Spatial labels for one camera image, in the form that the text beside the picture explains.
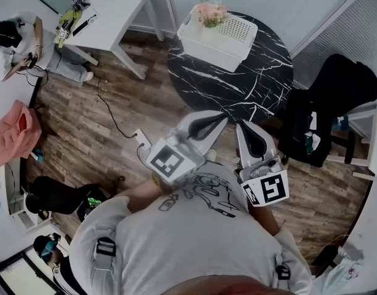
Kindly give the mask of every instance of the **gray t-shirt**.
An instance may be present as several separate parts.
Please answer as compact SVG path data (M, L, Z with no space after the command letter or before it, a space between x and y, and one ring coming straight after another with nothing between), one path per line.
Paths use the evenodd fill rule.
M102 203L73 239L72 270L88 294L93 251L105 233L116 242L116 257L122 258L114 276L115 281L121 279L119 294L159 295L208 275L245 275L281 287L276 274L281 263L295 275L287 289L307 294L311 287L292 236L286 231L275 237L267 233L249 215L236 177L221 165L205 164L179 190L135 214L127 209L128 202L127 197L116 197Z

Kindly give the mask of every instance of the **pink cloth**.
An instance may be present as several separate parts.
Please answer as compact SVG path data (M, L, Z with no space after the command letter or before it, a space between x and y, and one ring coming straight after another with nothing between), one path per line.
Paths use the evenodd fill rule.
M27 159L41 133L35 110L15 100L10 111L0 120L0 167L15 157Z

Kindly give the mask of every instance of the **woman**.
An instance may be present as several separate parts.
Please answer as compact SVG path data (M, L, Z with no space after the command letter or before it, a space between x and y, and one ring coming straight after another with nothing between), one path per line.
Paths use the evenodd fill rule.
M54 48L55 35L43 29L42 20L35 14L24 12L0 22L0 80L6 81L17 71L31 63L29 54L37 57L36 66L76 82L93 78L82 65L62 58Z

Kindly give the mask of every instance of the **hand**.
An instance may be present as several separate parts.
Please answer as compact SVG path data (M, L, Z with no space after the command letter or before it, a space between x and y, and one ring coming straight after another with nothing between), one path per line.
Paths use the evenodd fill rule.
M35 56L38 57L38 61L41 59L41 57L42 57L42 46L41 45L36 46Z
M19 62L19 66L21 68L24 68L24 67L28 67L28 65L31 63L31 59L30 58L24 58L21 62Z

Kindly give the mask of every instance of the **black marble tabletop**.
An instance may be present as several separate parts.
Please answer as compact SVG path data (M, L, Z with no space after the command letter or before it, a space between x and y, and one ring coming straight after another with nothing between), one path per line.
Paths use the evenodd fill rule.
M177 36L169 47L168 71L179 96L193 109L224 111L234 123L261 123L287 101L293 65L280 37L261 21L230 12L258 26L246 60L231 73L184 53Z

